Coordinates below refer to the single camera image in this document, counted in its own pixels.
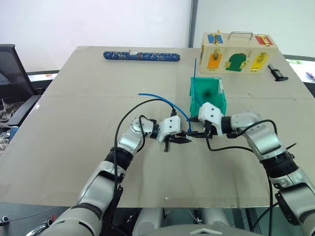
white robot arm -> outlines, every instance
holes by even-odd
[[[224,117],[219,108],[207,102],[199,110],[199,120],[216,128],[216,134],[230,138],[243,135],[265,168],[270,181],[279,189],[279,206],[293,225],[301,225],[304,235],[315,235],[315,187],[293,161],[275,132],[267,128],[261,116],[246,111]]]
[[[117,173],[122,182],[126,170],[143,141],[139,121],[146,137],[163,142],[169,135],[181,133],[180,118],[172,116],[159,124],[144,117],[134,118],[117,144]],[[114,148],[100,163],[80,193],[77,205],[66,210],[43,232],[43,236],[99,236],[105,213],[112,207],[114,197]]]

office chair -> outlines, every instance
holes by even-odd
[[[17,130],[16,127],[22,124],[39,98],[15,51],[15,45],[0,44],[0,99],[5,103],[24,102],[6,124]]]

blue panel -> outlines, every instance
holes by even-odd
[[[213,35],[208,35],[208,40],[209,40],[209,43],[213,43],[213,41],[215,40],[215,37],[213,36]],[[220,42],[220,43],[223,43],[223,40],[222,40],[222,38],[221,38],[221,35],[219,35],[218,34],[218,41]]]

orange panel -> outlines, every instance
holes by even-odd
[[[219,54],[218,58],[215,59],[215,55],[214,54],[210,54],[207,68],[209,70],[217,69],[219,67],[221,57],[222,57],[222,54]]]

table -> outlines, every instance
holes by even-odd
[[[103,51],[173,52],[179,62],[114,61]],[[189,86],[199,49],[78,47],[60,70],[0,158],[0,202],[71,206],[109,149],[119,120],[151,92],[189,113]],[[263,75],[221,77],[227,114],[245,110],[274,120],[280,140],[315,182],[315,101],[279,52],[272,61],[289,80]],[[139,107],[132,117],[163,120],[162,102]],[[182,119],[183,129],[188,126]],[[201,124],[194,124],[201,130]],[[246,146],[244,138],[215,137],[213,147]],[[209,152],[204,140],[163,145],[147,140],[127,170],[119,207],[258,207],[269,204],[262,165],[244,150]]]

